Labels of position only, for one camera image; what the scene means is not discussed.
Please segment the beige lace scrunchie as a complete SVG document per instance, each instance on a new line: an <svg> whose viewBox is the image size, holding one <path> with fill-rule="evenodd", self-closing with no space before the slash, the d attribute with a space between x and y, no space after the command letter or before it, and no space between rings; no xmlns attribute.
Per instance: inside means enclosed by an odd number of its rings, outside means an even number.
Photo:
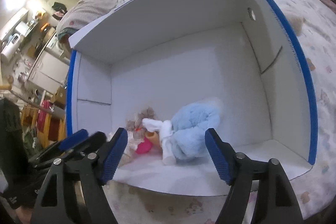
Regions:
<svg viewBox="0 0 336 224"><path fill-rule="evenodd" d="M151 107L141 110L135 115L134 120L126 121L126 130L133 134L135 140L142 140L145 137L147 129L142 124L142 120L145 118L157 119L156 113Z"/></svg>

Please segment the white socks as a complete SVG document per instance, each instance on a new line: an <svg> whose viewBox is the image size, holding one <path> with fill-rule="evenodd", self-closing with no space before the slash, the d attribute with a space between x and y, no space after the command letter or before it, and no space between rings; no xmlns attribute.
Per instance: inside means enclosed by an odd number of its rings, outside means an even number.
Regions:
<svg viewBox="0 0 336 224"><path fill-rule="evenodd" d="M170 120L159 121L149 118L142 120L145 128L145 137L153 145L160 147L162 150L162 162L164 165L175 165L176 158L172 151L170 138L173 134L173 126Z"/></svg>

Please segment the pink round sponge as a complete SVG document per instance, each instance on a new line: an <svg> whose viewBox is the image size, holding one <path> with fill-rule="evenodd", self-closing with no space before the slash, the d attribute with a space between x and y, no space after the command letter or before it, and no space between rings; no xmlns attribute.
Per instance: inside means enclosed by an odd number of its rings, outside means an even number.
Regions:
<svg viewBox="0 0 336 224"><path fill-rule="evenodd" d="M147 138L144 138L141 143L137 146L136 153L139 155L148 153L153 147L153 143Z"/></svg>

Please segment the white kitchen cabinet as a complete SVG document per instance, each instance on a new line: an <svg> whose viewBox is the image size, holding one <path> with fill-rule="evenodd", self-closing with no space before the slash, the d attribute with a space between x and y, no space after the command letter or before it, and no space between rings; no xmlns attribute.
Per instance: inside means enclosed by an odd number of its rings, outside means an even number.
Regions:
<svg viewBox="0 0 336 224"><path fill-rule="evenodd" d="M43 51L35 61L28 81L51 94L55 94L58 88L64 84L68 69L68 64Z"/></svg>

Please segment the white washing machine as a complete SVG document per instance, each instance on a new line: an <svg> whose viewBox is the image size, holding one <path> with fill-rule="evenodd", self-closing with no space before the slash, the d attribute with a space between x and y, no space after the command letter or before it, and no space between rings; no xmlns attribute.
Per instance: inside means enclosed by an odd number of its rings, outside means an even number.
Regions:
<svg viewBox="0 0 336 224"><path fill-rule="evenodd" d="M46 44L46 51L57 58L65 57L63 46L59 43L56 34L54 34Z"/></svg>

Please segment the light blue fluffy cloth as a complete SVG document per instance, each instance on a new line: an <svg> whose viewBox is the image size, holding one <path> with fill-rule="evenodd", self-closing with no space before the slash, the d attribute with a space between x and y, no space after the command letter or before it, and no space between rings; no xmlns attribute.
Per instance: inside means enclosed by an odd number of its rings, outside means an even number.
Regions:
<svg viewBox="0 0 336 224"><path fill-rule="evenodd" d="M192 161L207 153L205 132L218 128L223 118L223 102L219 98L208 98L183 106L171 123L170 138L172 151L177 161Z"/></svg>

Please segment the white kitchen appliance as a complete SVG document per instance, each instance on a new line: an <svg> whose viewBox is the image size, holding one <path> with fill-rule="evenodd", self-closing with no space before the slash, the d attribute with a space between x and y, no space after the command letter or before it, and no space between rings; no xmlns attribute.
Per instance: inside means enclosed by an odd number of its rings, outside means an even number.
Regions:
<svg viewBox="0 0 336 224"><path fill-rule="evenodd" d="M17 51L21 44L21 36L20 34L13 34L11 39L8 41L3 51L1 52L1 62L7 64L10 62L14 53Z"/></svg>

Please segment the white box blue tape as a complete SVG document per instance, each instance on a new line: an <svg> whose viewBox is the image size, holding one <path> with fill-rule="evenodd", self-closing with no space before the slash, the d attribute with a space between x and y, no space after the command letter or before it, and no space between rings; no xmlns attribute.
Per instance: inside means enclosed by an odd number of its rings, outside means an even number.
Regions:
<svg viewBox="0 0 336 224"><path fill-rule="evenodd" d="M274 0L131 0L76 32L67 131L110 133L150 106L223 104L218 135L289 179L317 153L317 105L299 41Z"/></svg>

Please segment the cream fluffy plush item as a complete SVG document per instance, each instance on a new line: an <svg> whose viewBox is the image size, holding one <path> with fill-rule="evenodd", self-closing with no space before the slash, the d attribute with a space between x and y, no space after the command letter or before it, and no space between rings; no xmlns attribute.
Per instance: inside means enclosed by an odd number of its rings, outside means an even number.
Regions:
<svg viewBox="0 0 336 224"><path fill-rule="evenodd" d="M289 24L291 25L292 29L296 36L302 35L302 28L303 28L303 17L298 15L288 14L286 16Z"/></svg>

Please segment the floral fleece bed blanket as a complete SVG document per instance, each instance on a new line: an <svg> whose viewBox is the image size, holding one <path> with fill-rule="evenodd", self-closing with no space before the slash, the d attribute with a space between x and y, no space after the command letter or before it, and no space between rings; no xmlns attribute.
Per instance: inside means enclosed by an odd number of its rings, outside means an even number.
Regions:
<svg viewBox="0 0 336 224"><path fill-rule="evenodd" d="M298 39L318 107L315 165L291 184L306 223L335 223L335 13L319 0L275 1L303 18ZM110 182L105 192L119 223L214 223L225 201L158 194L119 182Z"/></svg>

